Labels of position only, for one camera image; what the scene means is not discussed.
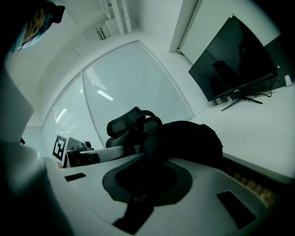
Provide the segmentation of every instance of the monitor stand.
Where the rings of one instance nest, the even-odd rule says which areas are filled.
[[[236,103],[238,103],[239,101],[244,100],[244,101],[252,101],[258,104],[263,104],[261,101],[256,101],[252,98],[247,98],[245,96],[238,98],[237,100],[235,100],[233,103],[231,103],[229,106],[227,106],[225,109],[222,109],[221,111],[226,110],[227,108],[230,108],[231,106],[235,105]]]

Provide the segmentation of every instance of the black slot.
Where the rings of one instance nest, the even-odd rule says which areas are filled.
[[[72,181],[72,180],[75,180],[75,179],[80,179],[80,178],[83,178],[83,177],[86,177],[86,175],[83,174],[83,173],[78,173],[78,174],[75,174],[75,175],[65,176],[65,180],[67,182],[69,182],[69,181]]]
[[[231,192],[217,194],[239,229],[250,224],[256,217]]]

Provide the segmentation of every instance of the black monitor screen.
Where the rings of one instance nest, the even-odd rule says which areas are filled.
[[[229,18],[189,73],[208,101],[274,72],[258,38],[235,16]]]

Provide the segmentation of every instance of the air vent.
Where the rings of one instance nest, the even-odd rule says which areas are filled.
[[[97,28],[94,30],[100,40],[106,39],[105,35],[103,34],[101,28]]]

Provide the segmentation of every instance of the black mesh backrest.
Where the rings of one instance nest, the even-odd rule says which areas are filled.
[[[127,132],[130,128],[136,125],[136,120],[141,109],[134,107],[131,111],[125,113],[117,119],[112,120],[107,124],[106,131],[110,137],[116,137]]]

